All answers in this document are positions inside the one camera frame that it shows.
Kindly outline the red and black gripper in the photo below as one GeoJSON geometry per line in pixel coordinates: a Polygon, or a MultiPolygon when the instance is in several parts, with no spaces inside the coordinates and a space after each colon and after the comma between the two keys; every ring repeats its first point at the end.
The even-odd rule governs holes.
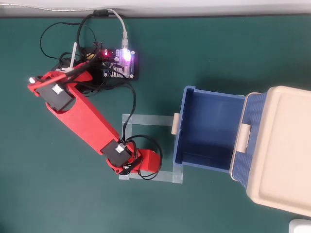
{"type": "Polygon", "coordinates": [[[160,155],[153,150],[138,149],[138,154],[142,155],[142,162],[135,166],[133,173],[138,173],[138,170],[147,172],[157,172],[160,167],[160,155]]]}

